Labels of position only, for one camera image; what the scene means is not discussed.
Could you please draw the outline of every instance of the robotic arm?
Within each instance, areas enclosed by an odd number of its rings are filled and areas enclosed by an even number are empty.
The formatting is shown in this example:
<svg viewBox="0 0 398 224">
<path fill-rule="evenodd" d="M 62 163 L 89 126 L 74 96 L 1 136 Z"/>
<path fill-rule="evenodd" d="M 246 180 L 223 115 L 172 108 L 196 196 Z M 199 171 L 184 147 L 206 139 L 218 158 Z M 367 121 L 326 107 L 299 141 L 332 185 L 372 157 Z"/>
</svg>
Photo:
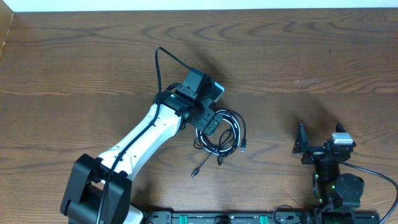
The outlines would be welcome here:
<svg viewBox="0 0 398 224">
<path fill-rule="evenodd" d="M 206 135 L 214 133 L 223 117 L 211 106 L 221 98 L 224 88 L 203 72 L 188 68 L 184 82 L 158 93 L 148 114 L 124 139 L 96 159 L 84 154 L 75 162 L 61 204 L 61 213 L 69 218 L 69 223 L 96 223 L 103 194 L 101 223 L 140 223 L 143 214 L 130 205 L 129 199 L 132 181 L 141 167 L 187 123 Z M 91 184 L 108 179 L 111 181 L 107 190 Z"/>
<path fill-rule="evenodd" d="M 325 140 L 323 146 L 309 146 L 302 123 L 297 127 L 297 137 L 293 147 L 294 154 L 302 154 L 302 164 L 313 164 L 313 192 L 319 198 L 320 206 L 303 216 L 304 223 L 384 223 L 397 206 L 398 185 L 389 177 L 377 172 L 352 165 L 346 161 L 351 158 L 356 143 L 341 123 L 337 123 L 336 132 Z M 340 174 L 339 164 L 382 177 L 397 189 L 397 197 L 387 212 L 379 220 L 379 214 L 356 212 L 361 206 L 360 198 L 364 192 L 364 180 L 353 174 Z"/>
</svg>

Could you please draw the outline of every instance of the white robotic arm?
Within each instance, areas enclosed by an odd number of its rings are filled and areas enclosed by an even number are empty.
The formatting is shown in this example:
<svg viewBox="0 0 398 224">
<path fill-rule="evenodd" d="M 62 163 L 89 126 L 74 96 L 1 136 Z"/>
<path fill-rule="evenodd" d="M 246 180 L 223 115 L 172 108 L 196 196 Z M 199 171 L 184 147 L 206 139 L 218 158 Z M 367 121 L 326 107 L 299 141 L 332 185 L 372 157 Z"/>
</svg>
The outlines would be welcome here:
<svg viewBox="0 0 398 224">
<path fill-rule="evenodd" d="M 139 224 L 143 214 L 130 205 L 129 199 L 132 181 L 141 167 L 163 142 L 187 123 L 209 136 L 222 122 L 223 115 L 213 111 L 211 105 L 219 100 L 224 88 L 162 50 L 189 69 L 187 77 L 183 83 L 171 84 L 160 92 L 156 51 L 159 93 L 148 114 L 110 150 L 97 158 L 84 154 L 73 165 L 60 207 L 70 223 Z M 105 182 L 103 190 L 91 184 L 100 181 Z"/>
<path fill-rule="evenodd" d="M 129 142 L 134 139 L 153 119 L 155 116 L 157 105 L 151 106 L 145 118 L 119 143 L 110 150 L 101 153 L 98 157 L 102 158 L 102 165 L 111 168 L 118 154 L 124 149 Z M 152 125 L 137 141 L 130 146 L 123 155 L 123 159 L 119 161 L 115 168 L 115 172 L 124 171 L 127 178 L 134 180 L 138 171 L 153 155 L 163 142 L 171 138 L 177 133 L 181 124 L 181 116 L 175 114 L 175 110 L 166 105 L 161 105 L 159 115 Z"/>
</svg>

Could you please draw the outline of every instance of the wood grain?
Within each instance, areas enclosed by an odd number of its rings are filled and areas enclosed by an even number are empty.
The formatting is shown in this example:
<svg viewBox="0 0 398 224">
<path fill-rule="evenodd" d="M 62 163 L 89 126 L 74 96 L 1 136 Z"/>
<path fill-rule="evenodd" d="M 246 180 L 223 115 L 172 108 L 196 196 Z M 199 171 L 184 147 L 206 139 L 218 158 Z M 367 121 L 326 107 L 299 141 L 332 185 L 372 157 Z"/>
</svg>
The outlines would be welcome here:
<svg viewBox="0 0 398 224">
<path fill-rule="evenodd" d="M 74 161 L 97 156 L 146 114 L 161 45 L 226 88 L 248 146 L 216 165 L 188 127 L 142 168 L 140 208 L 311 207 L 312 166 L 291 154 L 295 126 L 321 144 L 341 121 L 350 159 L 398 180 L 398 9 L 20 13 L 0 60 L 0 223 L 66 223 L 60 202 Z M 186 70 L 160 56 L 162 83 Z M 362 177 L 361 209 L 384 215 L 394 188 Z M 393 213 L 388 223 L 397 223 Z"/>
</svg>

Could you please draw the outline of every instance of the black cable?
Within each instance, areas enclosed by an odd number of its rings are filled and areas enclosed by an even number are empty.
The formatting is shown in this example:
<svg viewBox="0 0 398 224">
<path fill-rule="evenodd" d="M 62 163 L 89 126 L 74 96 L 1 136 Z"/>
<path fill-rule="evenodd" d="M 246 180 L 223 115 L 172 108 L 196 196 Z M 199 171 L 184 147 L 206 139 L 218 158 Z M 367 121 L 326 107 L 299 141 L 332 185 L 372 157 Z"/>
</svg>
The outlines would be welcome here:
<svg viewBox="0 0 398 224">
<path fill-rule="evenodd" d="M 382 175 L 382 174 L 380 174 L 380 173 L 378 173 L 378 172 L 374 172 L 374 171 L 371 171 L 371 170 L 362 168 L 362 167 L 360 167 L 360 166 L 352 165 L 352 164 L 343 162 L 343 161 L 341 161 L 341 160 L 339 160 L 339 159 L 338 159 L 338 161 L 339 161 L 341 164 L 345 165 L 345 166 L 348 166 L 348 167 L 351 167 L 351 168 L 354 168 L 354 169 L 357 169 L 357 170 L 361 170 L 361 171 L 363 171 L 363 172 L 367 172 L 367 173 L 369 173 L 369 174 L 373 174 L 373 175 L 376 175 L 376 176 L 378 176 L 378 177 L 381 177 L 381 178 L 383 178 L 383 179 L 385 179 L 385 180 L 388 180 L 390 183 L 392 183 L 392 184 L 394 185 L 394 187 L 395 187 L 396 190 L 397 190 L 396 199 L 394 200 L 394 203 L 392 204 L 390 210 L 387 212 L 387 214 L 384 216 L 384 218 L 382 218 L 382 219 L 380 220 L 380 222 L 379 222 L 379 224 L 384 223 L 384 222 L 390 217 L 391 213 L 394 211 L 394 209 L 396 208 L 396 206 L 397 206 L 397 204 L 398 204 L 398 184 L 397 184 L 395 181 L 393 181 L 391 178 L 389 178 L 389 177 L 387 177 L 387 176 L 385 176 L 385 175 Z"/>
<path fill-rule="evenodd" d="M 179 85 L 181 85 L 181 83 L 173 83 L 173 84 L 170 84 L 170 85 L 167 87 L 167 89 L 168 89 L 168 90 L 173 90 L 174 88 L 178 87 Z"/>
<path fill-rule="evenodd" d="M 205 164 L 205 162 L 209 159 L 210 156 L 216 155 L 218 165 L 222 165 L 223 158 L 232 154 L 238 147 L 240 143 L 241 137 L 241 126 L 237 117 L 242 121 L 244 134 L 241 142 L 241 151 L 244 152 L 246 149 L 246 123 L 244 122 L 243 117 L 235 111 L 231 110 L 219 110 L 216 112 L 216 115 L 222 115 L 223 120 L 227 121 L 231 128 L 224 131 L 219 140 L 218 144 L 213 144 L 209 139 L 208 136 L 198 129 L 197 138 L 193 142 L 193 147 L 195 149 L 203 149 L 209 155 L 206 159 L 198 166 L 193 172 L 191 177 L 194 178 L 200 171 L 200 168 Z"/>
<path fill-rule="evenodd" d="M 321 220 L 321 218 L 322 218 L 322 213 L 323 213 L 324 211 L 326 211 L 326 210 L 331 210 L 330 206 L 331 206 L 331 203 L 325 205 L 324 207 L 321 208 L 321 210 L 320 210 L 319 212 L 317 212 L 317 220 L 318 220 L 318 222 Z"/>
<path fill-rule="evenodd" d="M 183 63 L 181 60 L 179 60 L 177 57 L 175 57 L 174 55 L 172 55 L 170 52 L 168 52 L 167 50 L 165 50 L 163 47 L 156 47 L 155 50 L 155 64 L 156 64 L 156 74 L 157 74 L 157 86 L 158 86 L 158 97 L 161 96 L 162 94 L 162 80 L 160 78 L 160 68 L 159 68 L 159 59 L 158 59 L 158 51 L 162 50 L 165 53 L 167 53 L 169 56 L 171 56 L 174 60 L 178 61 L 180 64 L 182 64 L 184 67 L 190 69 L 190 67 Z M 99 201 L 99 209 L 98 209 L 98 215 L 97 215 L 97 219 L 96 219 L 96 224 L 100 224 L 101 223 L 101 216 L 102 216 L 102 212 L 104 209 L 104 203 L 105 203 L 105 198 L 106 198 L 106 193 L 108 191 L 108 187 L 109 187 L 109 182 L 112 179 L 112 174 L 118 164 L 118 162 L 122 159 L 123 155 L 126 153 L 126 151 L 153 125 L 155 124 L 155 121 L 157 119 L 157 116 L 159 115 L 159 110 L 160 110 L 160 104 L 161 101 L 158 100 L 158 104 L 156 107 L 156 112 L 155 112 L 155 116 L 154 119 L 152 121 L 150 121 L 150 123 L 140 132 L 137 134 L 136 137 L 134 137 L 133 140 L 131 140 L 129 142 L 129 144 L 126 145 L 126 147 L 124 147 L 124 149 L 118 154 L 116 160 L 113 162 L 113 165 L 111 167 L 111 169 L 109 170 L 109 174 L 108 174 L 108 178 L 105 180 L 105 185 L 104 185 L 104 189 L 103 189 L 103 193 L 101 196 L 101 200 Z"/>
<path fill-rule="evenodd" d="M 277 221 L 277 220 L 275 219 L 275 214 L 276 214 L 276 211 L 278 211 L 278 209 L 280 209 L 280 208 L 282 208 L 282 207 L 289 207 L 289 208 L 291 208 L 291 209 L 293 210 L 293 212 L 296 214 L 296 216 L 300 219 L 300 222 L 297 222 L 297 223 L 294 223 L 294 224 L 300 224 L 300 223 L 301 223 L 301 215 L 299 215 L 299 214 L 294 210 L 294 208 L 291 207 L 290 205 L 279 205 L 277 208 L 275 208 L 274 212 L 272 212 L 272 219 L 273 219 L 274 223 L 281 224 L 279 221 Z"/>
</svg>

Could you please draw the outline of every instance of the cable plug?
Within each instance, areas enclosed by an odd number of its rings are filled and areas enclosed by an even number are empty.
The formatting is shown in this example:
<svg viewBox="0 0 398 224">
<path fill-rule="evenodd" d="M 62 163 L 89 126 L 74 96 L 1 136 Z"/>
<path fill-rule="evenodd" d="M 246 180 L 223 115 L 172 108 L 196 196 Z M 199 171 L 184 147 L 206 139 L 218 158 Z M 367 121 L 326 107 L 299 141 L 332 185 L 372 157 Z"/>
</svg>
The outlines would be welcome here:
<svg viewBox="0 0 398 224">
<path fill-rule="evenodd" d="M 192 173 L 192 175 L 191 175 L 191 178 L 194 178 L 194 177 L 199 173 L 199 171 L 200 171 L 200 167 L 196 168 L 196 169 L 193 171 L 193 173 Z"/>
<path fill-rule="evenodd" d="M 244 152 L 245 150 L 246 150 L 246 139 L 242 139 L 241 152 Z"/>
</svg>

